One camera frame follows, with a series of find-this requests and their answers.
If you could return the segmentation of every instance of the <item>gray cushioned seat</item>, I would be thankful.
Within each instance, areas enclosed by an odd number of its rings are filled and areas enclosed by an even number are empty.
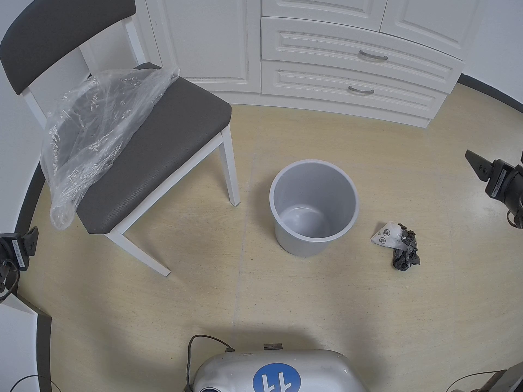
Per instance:
[[[110,232],[230,121],[228,103],[181,77],[176,80],[85,194],[77,213],[87,232]]]

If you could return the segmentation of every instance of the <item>chair leg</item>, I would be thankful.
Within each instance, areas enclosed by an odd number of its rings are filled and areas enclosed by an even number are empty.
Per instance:
[[[236,176],[236,166],[234,165],[230,124],[222,131],[222,138],[223,142],[219,147],[220,159],[222,160],[223,173],[226,175],[227,191],[229,192],[229,199],[233,206],[238,206],[238,178]]]
[[[142,263],[145,263],[151,269],[159,272],[161,275],[167,276],[171,272],[169,269],[167,269],[167,267],[158,263],[149,254],[147,254],[146,252],[143,252],[140,248],[138,248],[136,245],[134,245],[132,242],[130,242],[120,232],[116,231],[116,229],[112,230],[108,234],[105,234],[105,236],[107,238],[109,238],[112,242],[114,242],[115,244],[119,245],[125,251],[127,251],[130,255],[136,257]]]

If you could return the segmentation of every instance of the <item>trash can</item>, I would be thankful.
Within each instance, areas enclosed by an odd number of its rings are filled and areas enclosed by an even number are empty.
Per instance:
[[[295,256],[310,257],[340,238],[356,222],[359,198],[339,167],[301,160],[274,178],[269,193],[276,239]]]

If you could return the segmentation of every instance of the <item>wooden floor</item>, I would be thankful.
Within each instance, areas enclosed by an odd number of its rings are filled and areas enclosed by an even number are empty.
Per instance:
[[[426,130],[251,106],[233,107],[231,128],[242,203],[230,205],[215,152],[126,233],[167,278],[78,219],[55,231],[44,188],[19,291],[53,318],[63,392],[182,391],[197,333],[239,351],[336,350],[376,392],[445,391],[523,360],[523,231],[464,158],[469,148],[518,163],[523,114],[457,85]],[[308,259],[279,247],[268,203],[274,176],[304,158],[343,168],[361,201],[354,227]],[[389,220],[417,233],[420,266],[397,271],[392,250],[370,243]],[[193,348],[194,369],[223,352]]]

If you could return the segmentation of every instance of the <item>clear plastic bag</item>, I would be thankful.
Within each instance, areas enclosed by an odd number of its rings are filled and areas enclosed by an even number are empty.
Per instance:
[[[89,187],[112,166],[180,69],[107,70],[63,95],[49,113],[40,163],[53,226],[66,229]]]

